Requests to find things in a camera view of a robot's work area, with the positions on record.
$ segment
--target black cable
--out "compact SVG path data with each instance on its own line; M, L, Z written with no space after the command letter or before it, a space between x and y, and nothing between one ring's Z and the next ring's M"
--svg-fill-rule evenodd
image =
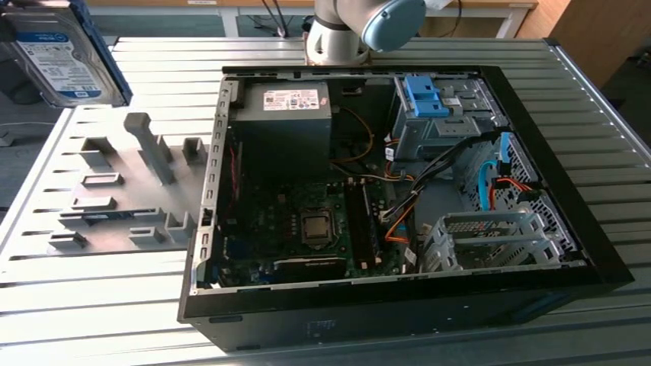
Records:
M253 17L251 17L249 15L247 15L247 17L251 19L251 21L260 27L260 29L264 29L265 31L271 31L272 32L272 35L276 36L277 35L277 29L273 29L272 27L269 27L268 25L265 24L261 24L259 21L255 20Z
M287 28L285 19L283 18L283 12L280 11L280 5L277 5L277 0L273 0L273 4L276 5L277 14L280 15L280 22L283 24L283 32L284 32L283 38L285 38L289 36L289 29Z
M276 4L276 10L277 10L277 14L280 15L280 22L277 21L276 19L276 16L275 14L272 13L272 10L271 8L268 7L268 4L267 4L267 0L263 0L263 5L267 9L267 13L271 15L272 17L272 20L273 20L273 23L276 23L276 26L277 26L277 29L283 32L283 34L280 35L283 38L288 37L289 36L289 32L287 30L287 23L285 23L285 19L283 18L283 13L280 11L280 6L277 5L277 0L273 0L273 3Z
M463 12L464 12L464 5L460 2L460 0L456 0L456 3L459 4L458 5L459 13L456 14L455 27L447 33L442 34L440 36L436 36L438 38L452 37L455 35L456 28L459 27L459 24L460 24L460 17L462 17Z
M293 15L289 17L289 20L287 21L287 26L289 26L289 25L292 24L293 17L295 17ZM249 19L251 19L251 21L253 22L253 24L259 26L259 28L256 28L256 29L263 29L263 30L265 30L265 31L272 32L272 36L273 36L273 37L279 36L279 33L277 33L277 31L279 31L279 30L277 30L277 29L275 29L273 27L269 27L268 25L265 25L265 24L260 23L260 22L257 21L257 19L255 19L255 18L253 18L253 17L251 17L249 15L247 15L247 18L249 18Z
M348 153L350 153L350 156L351 158L358 156L358 154L355 153L355 148L352 145L348 146ZM362 168L362 170L364 171L366 174L372 174L374 172L368 169L367 165L362 162L362 160L355 160L354 161L358 166Z
M268 14L271 15L271 17L272 17L273 23L276 23L276 26L280 28L280 23L277 22L276 16L273 15L272 10L271 10L271 8L269 8L269 7L268 7L268 5L267 5L267 0L263 0L263 5L264 5L264 7L265 7L265 9L267 9L267 13L268 13Z
M410 187L410 194L399 201L392 208L387 210L383 217L391 217L396 212L400 211L403 207L407 207L414 200L418 199L418 195L420 191L426 187L426 179L434 178L440 172L448 169L456 159L456 156L475 143L480 143L484 141L496 140L499 137L499 131L486 132L479 136L472 136L463 139L455 146L447 149L439 156L436 156L431 162L427 164L426 168L420 171L414 179L414 183Z

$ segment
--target metal table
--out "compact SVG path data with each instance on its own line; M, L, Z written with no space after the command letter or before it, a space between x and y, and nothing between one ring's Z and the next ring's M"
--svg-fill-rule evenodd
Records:
M208 135L224 65L301 64L301 41L123 38L113 56L168 136ZM539 40L428 40L376 63L503 67L636 282L523 326L225 355L176 322L183 250L48 256L56 212L69 204L59 146L111 128L108 109L64 111L0 228L0 358L65 364L650 364L651 161L648 149L558 47Z

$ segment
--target wire bundle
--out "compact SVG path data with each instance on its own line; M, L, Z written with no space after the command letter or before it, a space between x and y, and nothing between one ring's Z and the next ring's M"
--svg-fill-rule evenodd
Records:
M512 186L514 186L515 188L518 188L518 190L519 190L520 192L532 191L532 188L531 188L528 185L526 185L524 183L519 182L519 181L518 181L518 180L515 180L514 178L498 178L498 179L495 180L495 182L496 182L496 183L502 183L502 182L511 183L511 184L512 184ZM495 192L496 192L496 190L495 190L495 185L491 185L491 189L490 189L490 193L488 193L488 197L490 197L490 200L491 200L491 202L490 202L490 205L491 205L491 210L494 210L494 209L495 209Z
M452 146L450 149L447 149L436 158L434 158L431 160L431 162L427 164L426 168L416 175L416 178L414 179L414 182L411 184L410 192L408 192L407 196L382 215L382 218L391 217L400 210L404 209L402 215L398 217L396 222L392 224L391 229L387 231L387 235L384 236L384 239L387 241L406 242L406 243L410 242L410 240L407 238L400 238L400 237L392 236L392 234L396 231L396 228L400 225L400 222L406 219L410 212L414 210L414 207L416 205L418 196L426 187L426 183L427 183L428 179L434 178L440 172L443 172L446 169L448 169L452 166L452 164L456 160L456 157L460 155L460 153L468 147L471 147L475 143L496 140L498 136L499 136L499 134L495 131L491 131L491 132L483 133L479 136L468 137L468 138L463 139L455 146Z

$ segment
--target cable connector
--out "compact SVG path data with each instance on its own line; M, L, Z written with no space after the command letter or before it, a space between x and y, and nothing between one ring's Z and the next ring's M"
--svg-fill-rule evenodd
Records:
M531 202L539 199L542 196L542 191L522 191L518 195L516 202Z
M503 177L511 175L511 163L510 162L502 162L498 160L498 174L502 175Z
M491 187L494 189L507 189L511 187L511 183L508 181L498 181L499 178L491 179Z

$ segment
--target power supply label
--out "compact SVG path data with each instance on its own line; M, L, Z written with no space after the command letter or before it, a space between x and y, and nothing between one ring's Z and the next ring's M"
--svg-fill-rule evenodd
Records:
M264 93L265 111L299 111L319 109L319 93L316 89L269 90Z
M100 83L75 57L75 47L64 33L17 33L16 43L57 93L68 98L100 96Z

